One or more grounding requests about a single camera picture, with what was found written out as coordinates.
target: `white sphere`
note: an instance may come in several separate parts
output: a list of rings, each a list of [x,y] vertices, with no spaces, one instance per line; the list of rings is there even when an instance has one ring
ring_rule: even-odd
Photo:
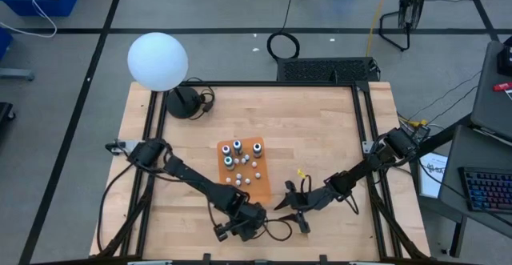
[[[149,33],[131,44],[128,69],[144,87],[166,91],[183,81],[189,69],[189,59],[175,38],[163,33]]]

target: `table leg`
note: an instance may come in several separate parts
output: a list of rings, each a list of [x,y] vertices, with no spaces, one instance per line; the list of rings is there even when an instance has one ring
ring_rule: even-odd
[[[454,238],[451,241],[450,256],[458,258],[461,255],[462,239],[466,229],[467,217],[463,216],[460,223],[455,223]]]
[[[469,113],[465,117],[461,118],[457,122],[451,124],[445,130],[442,130],[441,132],[437,133],[436,135],[428,138],[426,141],[423,141],[421,144],[419,144],[419,150],[416,155],[416,158],[419,159],[422,156],[434,151],[436,148],[440,147],[441,145],[446,144],[449,141],[451,141],[454,138],[455,129],[459,125],[471,126],[471,113]]]

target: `wooden tabletop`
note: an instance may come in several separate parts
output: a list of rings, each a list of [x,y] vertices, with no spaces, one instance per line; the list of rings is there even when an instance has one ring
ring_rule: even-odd
[[[396,108],[390,84],[371,83],[371,96],[379,134],[398,126]],[[215,87],[215,105],[199,120],[166,117],[163,138],[174,153],[190,167],[218,181],[216,146],[219,141],[263,137],[273,193],[267,209],[269,219],[292,212],[273,211],[286,192],[284,182],[300,183],[297,169],[312,176],[313,188],[334,172],[346,171],[362,160],[354,103],[350,88],[344,87]],[[120,139],[140,139],[144,127],[150,92],[132,83],[122,120]],[[370,137],[364,99],[360,95],[365,117],[366,134]],[[158,108],[153,123],[157,124]],[[114,157],[109,181],[127,165],[123,157]],[[425,229],[410,175],[391,169],[388,173],[390,193],[397,221],[417,247],[430,255]],[[102,243],[105,246],[126,218],[134,171],[119,179],[106,198]],[[145,259],[202,259],[211,253],[212,259],[318,260],[378,260],[374,226],[366,180],[354,188],[360,214],[346,203],[331,203],[321,211],[310,211],[306,220],[311,233],[300,233],[291,223],[294,233],[285,242],[272,240],[267,234],[243,243],[232,236],[220,243],[212,230],[206,209],[206,198],[192,187],[181,183],[155,183],[150,212]],[[214,210],[217,223],[227,217]],[[389,228],[382,219],[386,249],[392,255]],[[132,240],[138,235],[134,227]],[[269,230],[285,236],[286,227],[271,223]],[[134,243],[130,252],[134,252]],[[93,242],[91,254],[97,253]]]

